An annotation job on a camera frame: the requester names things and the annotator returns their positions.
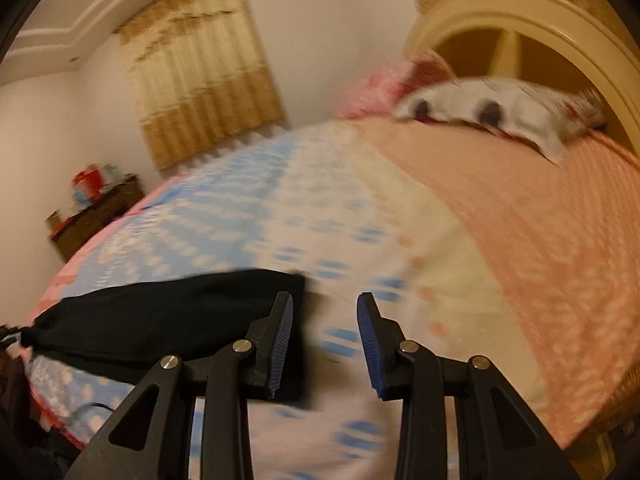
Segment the headboard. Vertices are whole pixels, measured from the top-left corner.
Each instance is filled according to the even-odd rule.
[[[432,48],[458,76],[516,77],[597,89],[606,133],[640,154],[640,62],[607,27],[565,0],[443,0],[418,19],[404,54]]]

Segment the pillow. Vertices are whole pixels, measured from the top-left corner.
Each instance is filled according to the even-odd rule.
[[[388,115],[405,95],[418,88],[455,78],[451,67],[435,52],[383,68],[350,87],[338,104],[339,119]]]
[[[606,122],[597,92],[566,94],[507,78],[461,78],[421,89],[398,103],[398,119],[462,121],[499,137],[532,142],[548,160],[560,164],[562,142]]]

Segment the pink pillow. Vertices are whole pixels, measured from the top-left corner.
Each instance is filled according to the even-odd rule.
[[[449,64],[430,51],[387,66],[350,87],[338,103],[335,115],[339,119],[388,115],[405,95],[454,78]]]

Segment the white pillow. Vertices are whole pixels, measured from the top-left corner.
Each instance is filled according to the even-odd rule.
[[[497,136],[527,139],[560,164],[562,142],[605,123],[602,101],[593,90],[565,94],[507,78],[461,78],[419,89],[402,99],[398,119],[477,124]]]

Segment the bed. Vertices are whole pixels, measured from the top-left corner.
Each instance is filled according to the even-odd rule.
[[[594,421],[619,422],[640,341],[640,167],[623,148],[640,150],[638,60],[564,0],[446,0],[418,20],[405,54],[428,48],[460,76],[595,87],[608,137],[580,139],[567,168],[550,171],[527,146],[460,126],[371,118],[282,132],[165,183],[69,261],[34,316],[107,286],[245,267],[304,272],[312,394],[305,406],[250,406],[257,478],[393,475],[399,407],[369,384],[354,315],[364,290],[437,354],[490,357],[561,446]],[[96,404],[116,408],[132,389],[43,356],[28,358],[28,375],[79,445],[109,415]]]

